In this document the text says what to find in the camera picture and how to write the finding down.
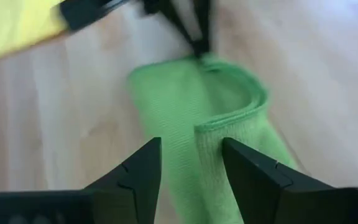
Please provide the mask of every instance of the light wooden surface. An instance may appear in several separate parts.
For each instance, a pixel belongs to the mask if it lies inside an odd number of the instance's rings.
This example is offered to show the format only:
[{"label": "light wooden surface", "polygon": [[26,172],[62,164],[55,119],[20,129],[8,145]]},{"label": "light wooden surface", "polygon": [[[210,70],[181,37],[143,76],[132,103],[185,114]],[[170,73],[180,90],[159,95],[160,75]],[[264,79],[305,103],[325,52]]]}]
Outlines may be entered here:
[{"label": "light wooden surface", "polygon": [[[303,172],[358,185],[358,0],[224,0],[216,15],[219,54],[271,89]],[[126,75],[187,50],[130,4],[0,60],[0,190],[78,189],[118,165],[145,142]],[[157,220],[172,222],[165,190],[162,201]]]}]

